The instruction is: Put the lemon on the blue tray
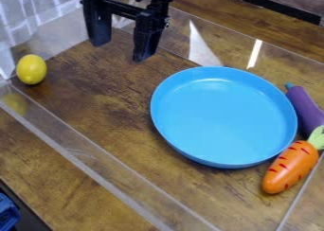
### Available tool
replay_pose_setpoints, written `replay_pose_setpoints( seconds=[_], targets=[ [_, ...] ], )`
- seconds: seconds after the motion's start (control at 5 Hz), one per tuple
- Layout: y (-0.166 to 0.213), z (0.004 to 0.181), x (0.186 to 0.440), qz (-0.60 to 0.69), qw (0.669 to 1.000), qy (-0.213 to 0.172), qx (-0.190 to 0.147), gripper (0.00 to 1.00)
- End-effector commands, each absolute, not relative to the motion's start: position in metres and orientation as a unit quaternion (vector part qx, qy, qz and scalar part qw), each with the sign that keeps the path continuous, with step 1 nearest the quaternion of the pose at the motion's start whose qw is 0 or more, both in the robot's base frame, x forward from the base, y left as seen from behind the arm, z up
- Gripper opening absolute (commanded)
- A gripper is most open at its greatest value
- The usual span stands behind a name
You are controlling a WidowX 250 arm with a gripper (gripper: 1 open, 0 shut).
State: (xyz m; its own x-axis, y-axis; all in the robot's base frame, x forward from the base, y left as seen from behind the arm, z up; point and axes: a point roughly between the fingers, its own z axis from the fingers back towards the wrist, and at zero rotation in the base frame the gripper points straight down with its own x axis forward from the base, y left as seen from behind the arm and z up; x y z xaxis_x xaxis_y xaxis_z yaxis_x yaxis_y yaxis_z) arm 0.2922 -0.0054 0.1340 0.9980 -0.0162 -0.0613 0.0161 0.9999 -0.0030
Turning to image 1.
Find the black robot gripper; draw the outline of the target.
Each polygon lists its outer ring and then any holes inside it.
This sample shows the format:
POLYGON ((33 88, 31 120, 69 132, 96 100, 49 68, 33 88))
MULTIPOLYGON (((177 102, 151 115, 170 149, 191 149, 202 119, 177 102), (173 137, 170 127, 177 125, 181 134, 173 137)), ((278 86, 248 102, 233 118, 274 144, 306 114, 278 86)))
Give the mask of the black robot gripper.
POLYGON ((102 46, 111 40, 111 15, 135 19, 132 60, 142 62, 154 55, 162 32, 170 25, 169 5, 173 0, 150 1, 144 9, 124 0, 80 0, 88 40, 102 46))

